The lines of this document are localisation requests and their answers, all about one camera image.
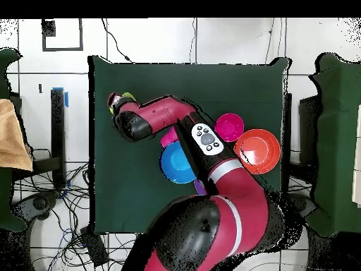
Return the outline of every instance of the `black stand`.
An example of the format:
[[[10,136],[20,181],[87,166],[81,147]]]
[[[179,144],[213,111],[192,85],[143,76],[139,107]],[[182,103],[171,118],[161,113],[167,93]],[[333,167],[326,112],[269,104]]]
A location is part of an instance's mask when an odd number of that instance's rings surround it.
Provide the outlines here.
[[[21,120],[21,98],[19,94],[14,92],[11,93],[10,98],[15,106],[16,114]],[[66,187],[64,99],[62,90],[51,91],[51,155],[52,158],[34,161],[33,171],[13,169],[13,182],[52,171],[54,188]]]

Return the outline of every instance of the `control buttons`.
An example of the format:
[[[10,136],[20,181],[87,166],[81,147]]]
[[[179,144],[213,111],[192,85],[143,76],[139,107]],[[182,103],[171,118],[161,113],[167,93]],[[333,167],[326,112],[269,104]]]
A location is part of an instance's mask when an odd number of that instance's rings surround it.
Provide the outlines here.
[[[215,141],[214,136],[211,133],[206,133],[203,134],[202,137],[200,138],[200,142],[203,145],[210,145],[211,143],[213,143]]]
[[[202,153],[206,156],[215,156],[224,150],[224,144],[207,124],[198,123],[192,127],[192,138]]]

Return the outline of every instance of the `orange cloth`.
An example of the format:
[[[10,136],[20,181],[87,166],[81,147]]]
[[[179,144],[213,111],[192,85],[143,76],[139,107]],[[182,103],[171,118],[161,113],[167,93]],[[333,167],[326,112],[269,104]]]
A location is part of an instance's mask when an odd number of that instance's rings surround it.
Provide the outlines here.
[[[0,99],[0,167],[32,171],[13,103]]]

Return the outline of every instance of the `purple object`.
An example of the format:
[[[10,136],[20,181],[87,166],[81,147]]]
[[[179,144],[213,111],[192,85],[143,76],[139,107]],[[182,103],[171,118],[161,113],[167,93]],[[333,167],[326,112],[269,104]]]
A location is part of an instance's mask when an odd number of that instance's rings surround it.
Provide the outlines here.
[[[207,195],[207,192],[204,189],[203,183],[200,180],[195,179],[194,185],[195,185],[195,190],[198,192],[199,195]]]

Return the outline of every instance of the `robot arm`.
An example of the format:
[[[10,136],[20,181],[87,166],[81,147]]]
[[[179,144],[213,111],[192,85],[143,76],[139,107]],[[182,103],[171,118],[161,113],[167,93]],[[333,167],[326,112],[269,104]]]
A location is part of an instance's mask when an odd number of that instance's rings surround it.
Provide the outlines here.
[[[140,105],[114,93],[108,106],[115,127],[131,141],[175,125],[192,170],[211,194],[178,200],[162,213],[153,224],[162,234],[143,271],[210,271],[226,257],[271,246],[282,235],[282,229],[269,233],[271,219],[284,228],[281,214],[192,105],[174,96]]]

